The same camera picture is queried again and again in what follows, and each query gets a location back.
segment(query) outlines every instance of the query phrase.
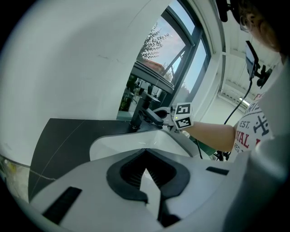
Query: black slot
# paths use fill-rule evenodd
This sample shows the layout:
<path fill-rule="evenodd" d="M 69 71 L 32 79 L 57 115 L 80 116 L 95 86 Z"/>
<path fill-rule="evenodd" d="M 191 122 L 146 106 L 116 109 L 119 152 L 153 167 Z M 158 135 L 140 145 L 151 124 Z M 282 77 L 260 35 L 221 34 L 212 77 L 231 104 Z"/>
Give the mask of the black slot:
<path fill-rule="evenodd" d="M 152 149 L 141 149 L 114 163 L 107 171 L 107 182 L 122 198 L 148 203 L 147 195 L 140 191 L 145 169 L 161 192 L 158 221 L 164 227 L 178 222 L 180 219 L 168 211 L 165 201 L 179 196 L 189 183 L 190 173 L 182 164 Z"/>
<path fill-rule="evenodd" d="M 165 110 L 157 111 L 157 112 L 155 112 L 155 114 L 162 119 L 167 117 L 167 111 L 165 111 Z"/>
<path fill-rule="evenodd" d="M 215 173 L 218 173 L 218 174 L 221 174 L 221 175 L 225 175 L 225 176 L 229 172 L 229 170 L 219 169 L 219 168 L 215 168 L 215 167 L 208 167 L 206 170 L 210 171 L 210 172 L 215 172 Z"/>
<path fill-rule="evenodd" d="M 70 207 L 73 205 L 81 189 L 69 187 L 56 201 L 43 213 L 48 220 L 55 224 L 59 224 L 66 215 Z"/>

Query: hair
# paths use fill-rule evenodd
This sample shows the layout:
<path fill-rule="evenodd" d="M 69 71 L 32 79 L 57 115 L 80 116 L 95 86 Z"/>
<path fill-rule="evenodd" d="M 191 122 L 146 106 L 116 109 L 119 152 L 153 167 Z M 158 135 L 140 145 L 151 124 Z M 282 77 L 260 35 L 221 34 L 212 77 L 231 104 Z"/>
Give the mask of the hair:
<path fill-rule="evenodd" d="M 241 0 L 231 0 L 232 14 L 235 20 L 240 23 L 240 15 L 238 4 Z M 272 1 L 269 6 L 269 1 L 264 0 L 244 0 L 249 4 L 255 6 L 260 13 L 265 17 L 267 22 L 272 26 L 276 32 L 279 43 L 281 44 L 282 51 L 281 53 L 285 55 L 290 54 L 289 47 L 289 37 L 288 33 L 285 33 L 285 30 L 288 29 L 289 20 L 289 10 L 288 10 L 288 1 L 285 0 L 276 0 Z"/>

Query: white wall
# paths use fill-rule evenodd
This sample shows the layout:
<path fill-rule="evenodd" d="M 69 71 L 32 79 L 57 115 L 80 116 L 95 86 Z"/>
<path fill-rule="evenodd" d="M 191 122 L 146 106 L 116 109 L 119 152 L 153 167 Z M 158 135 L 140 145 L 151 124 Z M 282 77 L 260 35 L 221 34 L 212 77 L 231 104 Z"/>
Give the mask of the white wall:
<path fill-rule="evenodd" d="M 234 106 L 216 96 L 212 105 L 203 116 L 201 122 L 224 124 L 225 120 L 231 114 L 234 108 Z M 242 116 L 243 113 L 239 110 L 236 110 L 227 122 L 227 124 L 234 126 L 241 119 Z"/>
<path fill-rule="evenodd" d="M 53 117 L 116 119 L 137 54 L 170 2 L 35 4 L 0 57 L 0 154 L 30 165 Z"/>

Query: black vent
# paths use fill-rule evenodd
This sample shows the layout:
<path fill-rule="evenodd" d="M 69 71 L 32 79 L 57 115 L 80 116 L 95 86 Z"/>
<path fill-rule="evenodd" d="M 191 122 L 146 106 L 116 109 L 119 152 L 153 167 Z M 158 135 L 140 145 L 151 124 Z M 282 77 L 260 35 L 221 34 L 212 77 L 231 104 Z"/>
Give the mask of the black vent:
<path fill-rule="evenodd" d="M 219 168 L 215 168 L 215 167 L 208 167 L 206 169 L 207 171 L 210 171 L 210 172 L 215 172 L 215 173 L 218 173 L 218 174 L 221 174 L 221 175 L 227 175 L 228 174 L 228 170 L 225 170 L 225 169 L 219 169 Z"/>
<path fill-rule="evenodd" d="M 120 174 L 128 184 L 140 189 L 145 169 L 148 170 L 158 188 L 161 188 L 176 175 L 176 169 L 173 166 L 148 151 L 123 165 Z"/>
<path fill-rule="evenodd" d="M 44 213 L 47 219 L 59 224 L 82 190 L 69 187 Z"/>

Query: green fabric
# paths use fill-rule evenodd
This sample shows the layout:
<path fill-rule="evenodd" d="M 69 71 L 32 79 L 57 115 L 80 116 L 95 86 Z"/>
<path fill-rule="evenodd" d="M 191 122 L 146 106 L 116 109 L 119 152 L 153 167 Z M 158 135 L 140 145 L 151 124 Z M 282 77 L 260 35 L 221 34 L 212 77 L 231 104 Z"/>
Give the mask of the green fabric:
<path fill-rule="evenodd" d="M 211 148 L 210 146 L 207 146 L 206 144 L 202 143 L 201 141 L 198 141 L 197 143 L 196 139 L 193 138 L 192 136 L 190 136 L 189 139 L 196 145 L 199 144 L 200 149 L 203 150 L 208 156 L 212 155 L 217 151 L 214 148 Z"/>

